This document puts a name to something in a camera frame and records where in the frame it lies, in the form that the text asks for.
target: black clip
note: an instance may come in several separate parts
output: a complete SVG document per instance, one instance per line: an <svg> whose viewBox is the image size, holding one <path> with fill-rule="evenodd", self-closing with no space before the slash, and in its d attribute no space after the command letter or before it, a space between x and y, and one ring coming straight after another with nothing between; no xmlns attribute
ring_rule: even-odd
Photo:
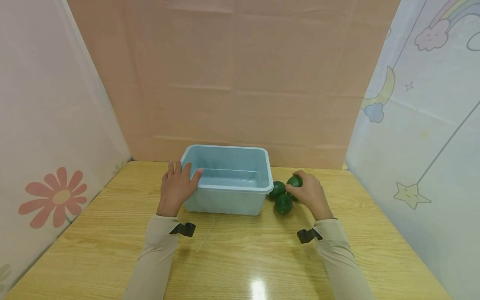
<svg viewBox="0 0 480 300"><path fill-rule="evenodd" d="M181 234L181 235L184 235L186 237L192 237L193 236L193 233L195 232L195 224L192 224L192 223L185 223L184 224L178 224L175 226L175 228L170 232L170 234Z"/></svg>
<svg viewBox="0 0 480 300"><path fill-rule="evenodd" d="M306 229L300 230L299 232L297 232L297 237L299 238L300 243L302 243L302 244L306 244L309 241L313 240L314 238L317 238L318 240L323 239L322 236L320 235L320 233L318 233L313 228L310 229L310 230L306 230Z"/></svg>

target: table surface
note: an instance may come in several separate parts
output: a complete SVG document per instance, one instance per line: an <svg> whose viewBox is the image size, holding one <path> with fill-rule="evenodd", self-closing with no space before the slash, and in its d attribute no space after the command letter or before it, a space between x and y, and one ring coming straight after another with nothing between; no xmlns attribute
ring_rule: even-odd
<svg viewBox="0 0 480 300"><path fill-rule="evenodd" d="M160 197L166 163L127 164L11 290L6 300L121 299ZM294 169L272 168L286 182ZM355 177L305 169L322 182L377 299L451 299ZM296 232L313 218L265 201L259 216L180 211L197 225L179 237L164 299L333 299L315 243Z"/></svg>

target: left hand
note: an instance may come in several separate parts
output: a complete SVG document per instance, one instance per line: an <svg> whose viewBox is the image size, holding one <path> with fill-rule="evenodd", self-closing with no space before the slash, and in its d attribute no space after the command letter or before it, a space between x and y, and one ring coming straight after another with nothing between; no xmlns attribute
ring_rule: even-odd
<svg viewBox="0 0 480 300"><path fill-rule="evenodd" d="M177 161L175 164L175 169L173 169L173 163L170 162L168 171L162 177L160 203L156 209L158 216L177 216L182 204L198 188L198 182L204 172L202 168L196 170L190 180L192 163L188 163L183 170L181 162Z"/></svg>

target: plastic container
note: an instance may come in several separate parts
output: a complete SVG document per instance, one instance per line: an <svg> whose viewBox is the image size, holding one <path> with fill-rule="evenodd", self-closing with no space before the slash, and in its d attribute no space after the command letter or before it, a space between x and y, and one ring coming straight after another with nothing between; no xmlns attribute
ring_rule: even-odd
<svg viewBox="0 0 480 300"><path fill-rule="evenodd" d="M192 145L181 162L192 163L190 178L204 169L198 190L184 204L189 212L257 216L273 189L263 148Z"/></svg>

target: green avocado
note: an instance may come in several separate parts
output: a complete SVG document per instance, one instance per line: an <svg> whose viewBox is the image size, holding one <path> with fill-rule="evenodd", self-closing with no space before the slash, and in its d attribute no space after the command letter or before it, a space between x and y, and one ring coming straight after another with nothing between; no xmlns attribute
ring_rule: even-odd
<svg viewBox="0 0 480 300"><path fill-rule="evenodd" d="M299 188L302 186L303 181L299 176L292 176L290 179L287 181L287 184L290 184L293 187ZM293 201L298 201L298 199L292 195L291 193L287 193L288 196L292 198Z"/></svg>
<svg viewBox="0 0 480 300"><path fill-rule="evenodd" d="M292 210L293 201L287 194L279 195L275 200L275 210L281 215L286 215Z"/></svg>
<svg viewBox="0 0 480 300"><path fill-rule="evenodd" d="M273 183L273 190L268 194L271 200L275 200L278 196L285 194L285 184L281 181Z"/></svg>

